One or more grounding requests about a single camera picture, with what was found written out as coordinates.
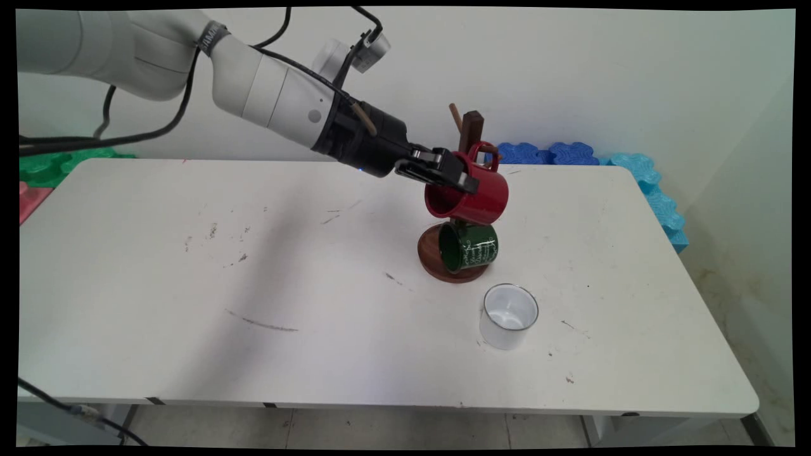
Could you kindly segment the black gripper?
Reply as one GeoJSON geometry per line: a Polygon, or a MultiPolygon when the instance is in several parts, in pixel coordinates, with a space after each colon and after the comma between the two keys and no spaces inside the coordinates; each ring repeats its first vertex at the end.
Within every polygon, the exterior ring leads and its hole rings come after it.
{"type": "Polygon", "coordinates": [[[429,186],[449,187],[466,194],[478,192],[478,179],[469,174],[466,162],[452,151],[424,147],[413,150],[403,121],[367,102],[359,106],[377,134],[368,132],[347,101],[334,101],[314,144],[316,153],[376,178],[385,178],[396,165],[396,174],[429,186]]]}

